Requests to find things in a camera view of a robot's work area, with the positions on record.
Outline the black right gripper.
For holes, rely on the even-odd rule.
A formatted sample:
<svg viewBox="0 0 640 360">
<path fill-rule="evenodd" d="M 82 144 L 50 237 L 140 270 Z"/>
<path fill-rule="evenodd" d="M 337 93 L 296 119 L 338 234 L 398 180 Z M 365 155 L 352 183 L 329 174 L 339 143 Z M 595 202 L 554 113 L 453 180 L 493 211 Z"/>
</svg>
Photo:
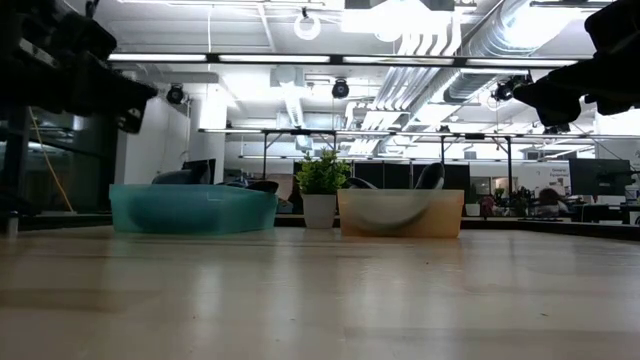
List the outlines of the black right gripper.
<svg viewBox="0 0 640 360">
<path fill-rule="evenodd" d="M 594 58 L 552 70 L 533 83 L 513 90 L 516 100 L 540 110 L 544 126 L 560 126 L 581 114 L 579 101 L 596 102 L 600 114 L 618 114 L 639 107 L 639 0 L 619 0 L 590 15 L 585 30 L 595 47 Z M 594 71 L 592 93 L 586 83 Z"/>
</svg>

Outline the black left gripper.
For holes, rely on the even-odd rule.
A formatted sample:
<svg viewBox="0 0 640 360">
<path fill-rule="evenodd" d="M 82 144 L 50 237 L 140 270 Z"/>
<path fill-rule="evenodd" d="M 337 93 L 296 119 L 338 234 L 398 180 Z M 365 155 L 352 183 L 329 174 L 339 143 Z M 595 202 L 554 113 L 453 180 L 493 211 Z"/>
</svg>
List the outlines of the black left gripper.
<svg viewBox="0 0 640 360">
<path fill-rule="evenodd" d="M 79 110 L 118 114 L 120 130 L 140 132 L 156 89 L 103 65 L 116 39 L 94 19 L 99 4 L 80 13 L 64 1 L 1 0 L 3 105 L 61 112 L 77 89 Z"/>
</svg>

